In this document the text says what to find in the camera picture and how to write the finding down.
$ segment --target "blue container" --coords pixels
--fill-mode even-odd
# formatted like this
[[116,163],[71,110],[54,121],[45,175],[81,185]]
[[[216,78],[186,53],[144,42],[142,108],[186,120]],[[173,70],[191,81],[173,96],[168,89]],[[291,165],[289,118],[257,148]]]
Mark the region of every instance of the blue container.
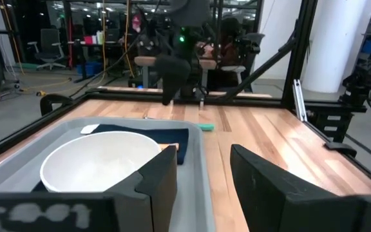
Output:
[[361,49],[361,52],[363,53],[367,53],[367,54],[371,54],[371,40],[366,40],[362,49]]
[[[102,71],[102,63],[98,62],[86,62],[85,70],[87,75],[95,75]],[[81,65],[77,65],[77,73],[82,75]]]

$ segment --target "white bowl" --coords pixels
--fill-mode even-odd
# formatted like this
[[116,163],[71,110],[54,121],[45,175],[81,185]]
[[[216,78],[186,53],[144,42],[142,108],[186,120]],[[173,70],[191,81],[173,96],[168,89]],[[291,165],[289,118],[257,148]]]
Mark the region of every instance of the white bowl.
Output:
[[161,152],[147,136],[125,131],[87,135],[63,144],[39,171],[50,192],[103,192]]

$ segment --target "black chair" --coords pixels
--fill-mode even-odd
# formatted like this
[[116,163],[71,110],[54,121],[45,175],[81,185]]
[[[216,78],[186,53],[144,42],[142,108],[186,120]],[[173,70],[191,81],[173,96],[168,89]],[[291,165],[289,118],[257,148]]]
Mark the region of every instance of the black chair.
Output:
[[65,68],[65,65],[57,63],[65,58],[58,29],[41,29],[41,52],[37,42],[29,42],[28,45],[34,46],[35,58],[45,62],[45,64],[38,66],[37,70],[45,67],[50,67],[52,70],[54,66]]

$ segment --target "person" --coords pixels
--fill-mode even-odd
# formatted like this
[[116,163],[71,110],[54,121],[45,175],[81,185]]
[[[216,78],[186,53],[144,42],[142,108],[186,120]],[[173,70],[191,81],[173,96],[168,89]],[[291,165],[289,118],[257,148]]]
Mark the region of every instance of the person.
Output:
[[[219,40],[220,62],[218,63],[218,69],[209,70],[207,79],[207,89],[209,91],[221,91],[238,85],[236,73],[223,71],[220,68],[222,66],[239,65],[238,49],[233,44],[239,31],[240,23],[236,18],[230,17],[222,21]],[[204,49],[205,53],[203,57],[213,57],[213,47],[206,46]]]

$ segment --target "wooden table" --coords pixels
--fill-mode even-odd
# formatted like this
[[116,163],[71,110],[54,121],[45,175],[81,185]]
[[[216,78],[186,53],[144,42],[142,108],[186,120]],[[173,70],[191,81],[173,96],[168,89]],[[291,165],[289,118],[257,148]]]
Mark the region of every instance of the wooden table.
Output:
[[56,124],[78,117],[127,117],[213,123],[204,132],[217,231],[248,231],[230,169],[230,147],[241,144],[263,158],[337,195],[371,194],[371,180],[287,110],[88,100],[0,155],[0,162]]

